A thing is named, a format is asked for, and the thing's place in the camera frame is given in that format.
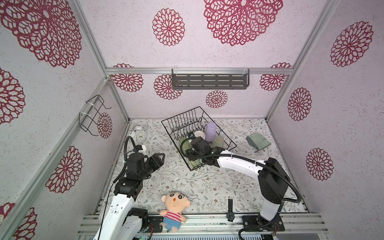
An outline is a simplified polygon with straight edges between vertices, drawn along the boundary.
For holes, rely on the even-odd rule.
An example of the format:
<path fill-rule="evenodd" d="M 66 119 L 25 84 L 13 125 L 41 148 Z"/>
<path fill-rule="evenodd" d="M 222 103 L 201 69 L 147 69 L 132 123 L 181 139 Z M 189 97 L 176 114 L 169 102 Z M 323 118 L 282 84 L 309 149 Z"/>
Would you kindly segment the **white mug red inside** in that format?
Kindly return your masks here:
<path fill-rule="evenodd" d="M 205 139 L 206 135 L 203 131 L 195 131 L 194 132 L 195 138 L 202 138 L 203 140 Z"/>

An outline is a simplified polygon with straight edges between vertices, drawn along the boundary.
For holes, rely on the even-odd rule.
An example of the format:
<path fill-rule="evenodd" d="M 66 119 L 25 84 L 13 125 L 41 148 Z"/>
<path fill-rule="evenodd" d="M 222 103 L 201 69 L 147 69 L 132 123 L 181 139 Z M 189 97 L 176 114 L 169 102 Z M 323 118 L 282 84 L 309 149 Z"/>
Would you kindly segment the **white alarm clock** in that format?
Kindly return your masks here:
<path fill-rule="evenodd" d="M 141 145 L 147 138 L 147 133 L 142 126 L 135 126 L 131 132 L 132 137 L 137 145 Z"/>

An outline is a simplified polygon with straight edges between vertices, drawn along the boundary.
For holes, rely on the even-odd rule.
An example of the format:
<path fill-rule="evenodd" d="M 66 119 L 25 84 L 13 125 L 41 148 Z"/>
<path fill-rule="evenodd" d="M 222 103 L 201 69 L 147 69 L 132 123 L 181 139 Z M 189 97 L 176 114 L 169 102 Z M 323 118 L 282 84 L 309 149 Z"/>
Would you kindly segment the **green folded cloth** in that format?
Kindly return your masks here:
<path fill-rule="evenodd" d="M 255 148 L 257 151 L 263 150 L 271 145 L 262 134 L 255 133 L 246 137 L 246 140 L 250 146 Z"/>

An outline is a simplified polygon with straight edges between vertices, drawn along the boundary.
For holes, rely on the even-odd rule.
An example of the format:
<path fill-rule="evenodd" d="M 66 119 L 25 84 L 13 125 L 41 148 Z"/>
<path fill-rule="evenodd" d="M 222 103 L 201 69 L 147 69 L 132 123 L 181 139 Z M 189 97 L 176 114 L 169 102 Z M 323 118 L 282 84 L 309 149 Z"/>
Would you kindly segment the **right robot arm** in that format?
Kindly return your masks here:
<path fill-rule="evenodd" d="M 183 156 L 191 160 L 201 159 L 209 166 L 230 169 L 258 181 L 264 198 L 259 221 L 272 222 L 281 212 L 285 202 L 300 202 L 301 197 L 280 163 L 273 158 L 266 161 L 239 156 L 221 147 L 212 147 L 203 138 L 188 140 L 191 148 Z"/>

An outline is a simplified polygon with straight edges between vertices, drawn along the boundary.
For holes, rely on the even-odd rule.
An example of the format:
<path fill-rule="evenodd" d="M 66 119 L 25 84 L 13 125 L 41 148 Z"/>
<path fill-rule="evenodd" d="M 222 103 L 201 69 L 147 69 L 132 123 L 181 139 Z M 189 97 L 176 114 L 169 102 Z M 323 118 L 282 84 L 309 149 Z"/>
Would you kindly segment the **lilac plastic cup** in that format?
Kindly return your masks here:
<path fill-rule="evenodd" d="M 216 130 L 217 130 L 217 125 L 214 123 L 214 122 L 209 122 L 205 128 L 205 141 L 210 143 L 212 142 L 217 133 L 216 133 Z"/>

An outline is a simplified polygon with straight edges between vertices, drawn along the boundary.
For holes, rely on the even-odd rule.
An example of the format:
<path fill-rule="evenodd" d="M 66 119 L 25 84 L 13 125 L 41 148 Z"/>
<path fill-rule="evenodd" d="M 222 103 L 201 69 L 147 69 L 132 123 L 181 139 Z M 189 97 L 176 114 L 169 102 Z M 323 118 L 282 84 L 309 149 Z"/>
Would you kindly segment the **tall light green cup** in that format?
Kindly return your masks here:
<path fill-rule="evenodd" d="M 202 159 L 189 159 L 189 166 L 193 169 L 202 164 Z"/>

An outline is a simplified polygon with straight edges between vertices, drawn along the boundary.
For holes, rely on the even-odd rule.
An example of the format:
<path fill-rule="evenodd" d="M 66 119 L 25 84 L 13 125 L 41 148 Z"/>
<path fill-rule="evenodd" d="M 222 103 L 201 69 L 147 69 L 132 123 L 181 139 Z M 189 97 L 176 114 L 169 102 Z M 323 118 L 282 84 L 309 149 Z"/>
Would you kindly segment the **plush doll striped shirt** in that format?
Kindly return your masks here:
<path fill-rule="evenodd" d="M 160 215 L 163 217 L 161 226 L 176 233 L 181 224 L 187 221 L 182 213 L 191 206 L 191 202 L 185 194 L 180 192 L 170 192 L 162 196 L 161 200 L 166 205 L 166 209 L 160 211 Z"/>

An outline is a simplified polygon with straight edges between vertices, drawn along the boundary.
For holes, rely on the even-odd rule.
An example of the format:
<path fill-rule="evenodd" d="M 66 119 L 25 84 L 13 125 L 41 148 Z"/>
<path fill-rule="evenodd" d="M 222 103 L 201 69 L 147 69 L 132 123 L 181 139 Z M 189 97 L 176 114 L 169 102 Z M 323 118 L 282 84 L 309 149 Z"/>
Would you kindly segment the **black wristwatch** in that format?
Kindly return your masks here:
<path fill-rule="evenodd" d="M 228 222 L 233 222 L 235 219 L 235 214 L 233 212 L 233 199 L 228 199 L 228 212 L 226 214 Z"/>

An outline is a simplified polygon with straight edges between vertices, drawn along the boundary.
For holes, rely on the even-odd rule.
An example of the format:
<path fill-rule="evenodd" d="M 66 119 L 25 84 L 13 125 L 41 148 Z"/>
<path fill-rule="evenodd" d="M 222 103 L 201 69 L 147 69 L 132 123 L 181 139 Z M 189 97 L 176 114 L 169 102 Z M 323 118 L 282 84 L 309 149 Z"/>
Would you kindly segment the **grey wall shelf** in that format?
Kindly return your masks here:
<path fill-rule="evenodd" d="M 172 69 L 171 84 L 174 90 L 246 90 L 250 85 L 249 69 L 240 73 L 210 74 L 179 73 Z"/>

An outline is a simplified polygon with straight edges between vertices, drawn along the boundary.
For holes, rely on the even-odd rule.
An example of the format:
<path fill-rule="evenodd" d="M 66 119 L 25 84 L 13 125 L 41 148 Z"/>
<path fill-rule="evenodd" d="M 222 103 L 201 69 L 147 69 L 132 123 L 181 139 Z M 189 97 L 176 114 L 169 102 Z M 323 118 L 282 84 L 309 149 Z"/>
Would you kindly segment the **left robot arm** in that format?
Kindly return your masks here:
<path fill-rule="evenodd" d="M 115 185 L 111 204 L 106 206 L 95 240 L 132 240 L 149 225 L 146 209 L 135 208 L 135 201 L 143 188 L 143 181 L 164 165 L 166 155 L 151 157 L 142 153 L 125 156 L 123 175 Z"/>

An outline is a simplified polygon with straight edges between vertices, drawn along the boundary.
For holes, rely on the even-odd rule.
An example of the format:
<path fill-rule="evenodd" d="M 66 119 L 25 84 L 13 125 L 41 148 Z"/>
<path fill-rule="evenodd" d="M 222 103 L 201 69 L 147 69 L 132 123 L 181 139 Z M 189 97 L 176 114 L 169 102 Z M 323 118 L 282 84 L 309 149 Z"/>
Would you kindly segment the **bright green short cup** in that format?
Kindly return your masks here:
<path fill-rule="evenodd" d="M 187 137 L 182 137 L 179 140 L 179 148 L 183 153 L 187 153 L 187 150 L 191 149 L 191 143 L 189 140 L 187 140 Z"/>

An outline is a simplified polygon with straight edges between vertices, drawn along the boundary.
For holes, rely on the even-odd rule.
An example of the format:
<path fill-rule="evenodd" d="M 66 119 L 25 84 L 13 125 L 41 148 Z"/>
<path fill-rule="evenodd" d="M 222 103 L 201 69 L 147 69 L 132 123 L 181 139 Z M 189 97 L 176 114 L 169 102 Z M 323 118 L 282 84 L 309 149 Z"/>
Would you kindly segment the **frosted pale green cup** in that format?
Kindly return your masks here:
<path fill-rule="evenodd" d="M 212 141 L 212 148 L 219 147 L 224 148 L 224 138 L 222 136 L 216 136 L 215 139 Z"/>

